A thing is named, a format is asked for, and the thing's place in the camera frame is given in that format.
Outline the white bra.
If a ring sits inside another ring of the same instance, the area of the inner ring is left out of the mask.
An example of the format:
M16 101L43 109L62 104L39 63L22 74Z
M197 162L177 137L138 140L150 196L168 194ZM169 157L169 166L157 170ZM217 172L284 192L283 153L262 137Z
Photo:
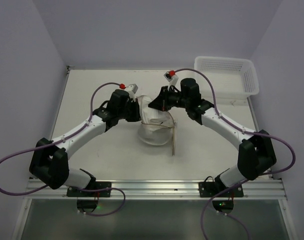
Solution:
M152 102L151 97L141 95L137 99L139 103L140 117L143 123L160 125L169 119L165 112L149 107L149 104Z

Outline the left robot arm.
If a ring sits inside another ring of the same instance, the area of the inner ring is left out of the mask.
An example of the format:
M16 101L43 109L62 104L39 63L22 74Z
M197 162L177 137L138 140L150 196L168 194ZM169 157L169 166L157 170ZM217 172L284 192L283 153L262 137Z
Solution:
M55 190L61 186L94 190L96 178L82 169L69 167L69 159L93 138L116 126L120 120L141 120L135 90L115 90L106 104L92 109L79 126L53 140L42 138L36 144L29 166L30 173Z

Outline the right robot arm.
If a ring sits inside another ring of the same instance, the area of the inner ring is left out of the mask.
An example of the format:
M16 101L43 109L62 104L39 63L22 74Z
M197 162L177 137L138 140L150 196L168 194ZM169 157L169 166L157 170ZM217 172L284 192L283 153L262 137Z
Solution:
M172 86L162 87L148 106L162 112L172 107L184 108L190 119L214 130L238 150L237 164L216 176L210 190L219 193L244 180L253 181L276 163L273 144L266 131L250 134L249 128L237 122L227 123L223 114L216 113L214 104L201 97L195 79L185 78L180 86L179 91Z

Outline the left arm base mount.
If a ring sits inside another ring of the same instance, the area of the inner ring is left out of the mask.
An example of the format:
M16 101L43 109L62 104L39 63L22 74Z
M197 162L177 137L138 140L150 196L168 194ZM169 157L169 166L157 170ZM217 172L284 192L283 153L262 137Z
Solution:
M98 207L99 198L109 198L111 194L112 182L95 181L85 189L69 187L66 196L77 198L76 207L82 212L94 212Z

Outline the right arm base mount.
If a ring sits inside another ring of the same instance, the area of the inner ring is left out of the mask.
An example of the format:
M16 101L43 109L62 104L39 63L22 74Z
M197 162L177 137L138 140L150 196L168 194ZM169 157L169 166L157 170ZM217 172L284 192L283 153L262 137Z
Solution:
M198 182L198 190L201 198L212 198L214 195L227 189L221 182L208 176L204 181ZM218 196L222 200L212 200L212 206L216 211L223 214L230 214L234 208L235 198L244 197L242 186L231 189Z

